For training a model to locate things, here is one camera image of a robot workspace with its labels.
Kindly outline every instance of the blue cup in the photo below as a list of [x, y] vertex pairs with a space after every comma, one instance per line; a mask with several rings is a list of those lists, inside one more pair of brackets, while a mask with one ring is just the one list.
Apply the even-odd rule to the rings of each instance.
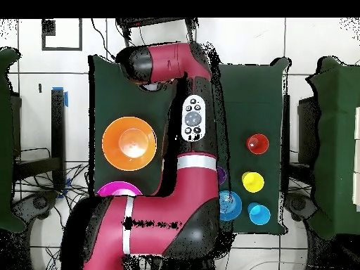
[[240, 197], [233, 191], [221, 191], [220, 200], [220, 219], [222, 221], [231, 221], [239, 216], [243, 208]]
[[258, 226], [267, 224], [270, 220], [270, 210], [259, 203], [250, 203], [247, 211], [249, 212], [250, 220]]

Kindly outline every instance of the red cup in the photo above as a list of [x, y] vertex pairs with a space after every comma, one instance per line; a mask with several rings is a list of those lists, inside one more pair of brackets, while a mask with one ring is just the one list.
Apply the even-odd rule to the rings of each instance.
[[262, 154], [269, 147], [269, 140], [263, 134], [254, 134], [246, 141], [247, 148], [254, 154]]

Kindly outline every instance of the floor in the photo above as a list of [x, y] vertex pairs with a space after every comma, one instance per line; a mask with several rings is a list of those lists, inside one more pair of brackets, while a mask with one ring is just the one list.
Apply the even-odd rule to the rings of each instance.
[[[41, 20], [0, 20], [0, 46], [19, 49], [22, 56], [10, 67], [9, 79], [14, 91], [22, 97], [22, 149], [51, 149], [50, 90], [62, 86], [68, 92], [66, 119], [67, 174], [79, 191], [69, 191], [71, 200], [78, 200], [86, 189], [84, 173], [89, 159], [89, 83], [87, 56], [116, 55], [124, 41], [115, 26], [115, 19], [83, 19], [82, 51], [42, 51]], [[290, 106], [291, 160], [297, 161], [297, 102], [313, 95], [305, 78], [316, 71], [322, 56], [337, 56], [342, 62], [360, 60], [357, 18], [199, 18], [197, 41], [214, 45], [223, 63], [268, 65], [275, 58], [290, 58], [288, 75]], [[164, 41], [186, 41], [184, 22], [143, 27], [133, 30], [132, 42], [141, 45]], [[76, 19], [56, 19], [56, 36], [46, 38], [46, 46], [78, 47]], [[45, 158], [46, 150], [22, 153], [22, 160]], [[39, 180], [48, 184], [48, 179]], [[17, 184], [15, 199], [33, 191], [34, 181]], [[45, 220], [36, 220], [32, 230], [31, 253], [35, 270], [59, 270], [55, 261], [69, 205], [58, 198], [56, 210]], [[284, 211], [284, 236], [239, 234], [230, 253], [216, 260], [217, 270], [303, 270], [307, 260], [307, 237], [302, 223], [294, 222]]]

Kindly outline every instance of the green mat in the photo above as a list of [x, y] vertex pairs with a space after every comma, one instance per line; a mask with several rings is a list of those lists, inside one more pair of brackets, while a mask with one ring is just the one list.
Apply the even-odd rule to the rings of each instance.
[[[172, 99], [172, 88], [157, 92], [145, 92], [128, 82], [118, 65], [93, 56], [95, 66], [95, 182], [97, 191], [104, 184], [120, 180], [137, 186], [144, 195], [151, 195], [158, 188], [161, 175], [161, 143], [167, 111]], [[283, 109], [283, 72], [288, 67], [286, 58], [274, 65], [220, 65], [221, 85], [224, 94], [226, 123], [230, 147], [231, 189], [243, 201], [243, 211], [233, 221], [234, 232], [285, 233], [278, 223], [280, 189], [281, 120]], [[219, 111], [219, 99], [215, 99], [215, 111]], [[147, 121], [157, 136], [157, 153], [153, 161], [143, 169], [124, 172], [115, 169], [104, 158], [101, 139], [106, 127], [124, 116], [140, 117]], [[226, 168], [224, 130], [217, 115], [219, 165]], [[246, 146], [252, 134], [266, 134], [270, 141], [268, 151], [253, 155]], [[243, 172], [262, 174], [264, 188], [255, 194], [248, 193], [241, 183]], [[229, 187], [229, 180], [221, 190]], [[255, 226], [248, 218], [247, 206], [251, 202], [266, 205], [271, 211], [271, 220], [263, 226]]]
[[7, 78], [9, 67], [20, 57], [17, 50], [0, 47], [0, 229], [10, 232], [23, 232], [25, 223], [13, 215], [11, 202], [13, 201], [13, 115], [10, 102], [10, 82]]
[[355, 109], [360, 106], [360, 67], [327, 57], [314, 84], [321, 110], [319, 156], [314, 165], [314, 197], [320, 210], [308, 221], [323, 239], [360, 234], [360, 212], [352, 203]]

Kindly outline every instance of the plastic cup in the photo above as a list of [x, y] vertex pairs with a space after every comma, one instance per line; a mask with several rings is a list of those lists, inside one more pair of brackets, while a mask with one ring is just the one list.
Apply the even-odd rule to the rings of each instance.
[[222, 185], [226, 180], [226, 171], [220, 166], [217, 167], [217, 179], [219, 180], [219, 185]]
[[269, 140], [263, 134], [254, 134], [246, 141], [247, 148], [254, 154], [262, 154], [269, 148]]
[[256, 172], [246, 172], [241, 177], [245, 189], [250, 193], [256, 193], [264, 187], [264, 178]]
[[144, 120], [122, 117], [105, 130], [102, 147], [106, 160], [112, 166], [123, 171], [135, 171], [154, 158], [156, 135]]
[[247, 207], [247, 212], [249, 212], [252, 223], [258, 226], [267, 224], [270, 220], [270, 210], [259, 203], [250, 203]]
[[108, 195], [129, 195], [134, 197], [136, 195], [141, 195], [141, 192], [135, 185], [130, 184], [129, 182], [113, 181], [101, 187], [98, 194], [101, 197], [107, 197]]
[[240, 197], [233, 191], [221, 191], [220, 200], [220, 219], [222, 221], [231, 221], [239, 216], [243, 208]]

